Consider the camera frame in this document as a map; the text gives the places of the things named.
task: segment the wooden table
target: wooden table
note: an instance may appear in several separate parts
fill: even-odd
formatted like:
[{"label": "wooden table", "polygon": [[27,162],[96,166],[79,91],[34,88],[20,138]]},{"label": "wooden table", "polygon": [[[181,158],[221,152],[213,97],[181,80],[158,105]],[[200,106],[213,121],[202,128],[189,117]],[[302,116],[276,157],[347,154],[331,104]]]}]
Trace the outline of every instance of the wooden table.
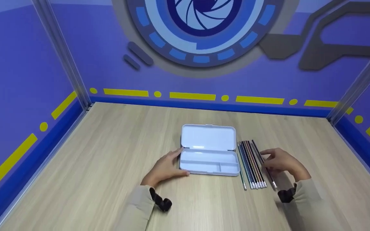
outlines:
[{"label": "wooden table", "polygon": [[[345,230],[370,230],[370,175],[326,119],[105,103],[92,107],[0,230],[112,229],[134,186],[180,146],[185,123],[233,126],[239,141],[285,149],[308,168]],[[292,187],[290,176],[277,181]],[[154,210],[150,231],[283,231],[295,224],[271,187],[244,191],[239,176],[191,175],[157,191],[173,206],[166,214]]]}]

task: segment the black wrist strap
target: black wrist strap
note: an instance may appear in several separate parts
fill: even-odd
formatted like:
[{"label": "black wrist strap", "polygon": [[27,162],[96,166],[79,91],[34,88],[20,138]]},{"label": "black wrist strap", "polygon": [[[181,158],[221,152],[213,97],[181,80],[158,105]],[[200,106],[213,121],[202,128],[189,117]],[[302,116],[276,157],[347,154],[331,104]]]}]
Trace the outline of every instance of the black wrist strap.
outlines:
[{"label": "black wrist strap", "polygon": [[151,194],[152,200],[155,202],[155,204],[160,208],[162,212],[167,212],[171,206],[172,202],[168,198],[165,198],[162,200],[162,197],[160,197],[156,192],[154,188],[150,188],[149,192]]},{"label": "black wrist strap", "polygon": [[296,193],[296,183],[294,186],[295,187],[290,188],[289,190],[281,190],[278,192],[279,199],[282,203],[289,203],[294,199],[294,195]]}]

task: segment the pencil case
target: pencil case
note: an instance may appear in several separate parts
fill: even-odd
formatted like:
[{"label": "pencil case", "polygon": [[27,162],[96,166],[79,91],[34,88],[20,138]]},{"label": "pencil case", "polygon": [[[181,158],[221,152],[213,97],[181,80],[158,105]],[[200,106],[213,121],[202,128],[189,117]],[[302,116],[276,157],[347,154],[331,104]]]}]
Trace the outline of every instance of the pencil case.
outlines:
[{"label": "pencil case", "polygon": [[179,168],[191,174],[238,176],[240,166],[234,127],[184,124]]}]

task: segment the beige sleeve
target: beige sleeve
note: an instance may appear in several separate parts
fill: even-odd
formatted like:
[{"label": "beige sleeve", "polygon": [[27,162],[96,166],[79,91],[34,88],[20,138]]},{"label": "beige sleeve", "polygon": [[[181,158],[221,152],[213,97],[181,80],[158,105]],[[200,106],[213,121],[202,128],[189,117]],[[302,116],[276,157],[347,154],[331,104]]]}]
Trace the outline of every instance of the beige sleeve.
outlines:
[{"label": "beige sleeve", "polygon": [[119,215],[116,231],[145,231],[155,202],[149,186],[137,186],[128,198],[126,207]]},{"label": "beige sleeve", "polygon": [[320,196],[313,179],[300,180],[296,186],[294,200],[304,229],[310,231],[339,231],[341,225],[328,203]]}]

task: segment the hand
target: hand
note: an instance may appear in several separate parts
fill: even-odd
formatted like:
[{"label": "hand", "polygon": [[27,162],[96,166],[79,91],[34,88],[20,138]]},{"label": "hand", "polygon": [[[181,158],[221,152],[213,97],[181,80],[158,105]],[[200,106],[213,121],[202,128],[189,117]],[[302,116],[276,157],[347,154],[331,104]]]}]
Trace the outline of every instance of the hand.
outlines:
[{"label": "hand", "polygon": [[283,171],[288,171],[294,176],[295,181],[307,180],[311,176],[308,170],[295,157],[280,148],[267,149],[261,155],[270,155],[263,164],[272,175],[277,175]]},{"label": "hand", "polygon": [[161,157],[154,165],[154,167],[149,171],[149,173],[144,177],[141,185],[149,185],[155,188],[159,182],[179,176],[189,176],[189,172],[186,170],[181,170],[175,168],[173,164],[176,158],[182,152],[183,148],[178,148],[175,151],[170,151]]}]

